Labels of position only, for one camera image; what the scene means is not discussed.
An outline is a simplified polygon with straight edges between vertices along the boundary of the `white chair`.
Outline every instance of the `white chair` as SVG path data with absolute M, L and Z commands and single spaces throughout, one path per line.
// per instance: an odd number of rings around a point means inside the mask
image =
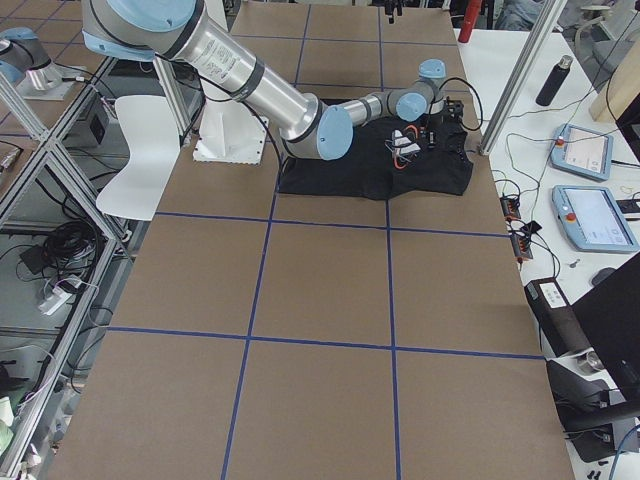
M 116 113 L 130 158 L 102 189 L 96 205 L 108 215 L 148 221 L 180 154 L 178 127 L 165 97 L 120 97 Z

